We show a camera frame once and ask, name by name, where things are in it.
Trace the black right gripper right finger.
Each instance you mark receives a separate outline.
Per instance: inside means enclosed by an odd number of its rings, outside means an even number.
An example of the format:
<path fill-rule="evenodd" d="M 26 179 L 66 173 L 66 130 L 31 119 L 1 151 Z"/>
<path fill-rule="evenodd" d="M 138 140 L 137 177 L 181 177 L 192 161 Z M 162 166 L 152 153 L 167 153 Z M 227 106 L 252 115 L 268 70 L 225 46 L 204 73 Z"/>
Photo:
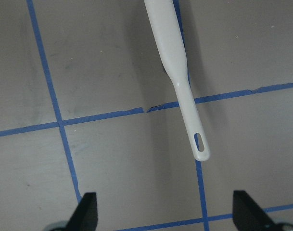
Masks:
<path fill-rule="evenodd" d="M 234 191 L 232 220 L 238 231 L 275 231 L 276 223 L 246 191 Z"/>

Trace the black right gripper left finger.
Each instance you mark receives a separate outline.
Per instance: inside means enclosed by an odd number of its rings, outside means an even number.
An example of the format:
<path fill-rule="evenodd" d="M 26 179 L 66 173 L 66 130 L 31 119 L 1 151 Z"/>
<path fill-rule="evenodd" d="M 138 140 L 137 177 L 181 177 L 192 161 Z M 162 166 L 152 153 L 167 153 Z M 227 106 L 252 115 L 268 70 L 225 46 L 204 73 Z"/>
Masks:
<path fill-rule="evenodd" d="M 69 219 L 65 231 L 95 231 L 98 225 L 97 195 L 87 192 Z"/>

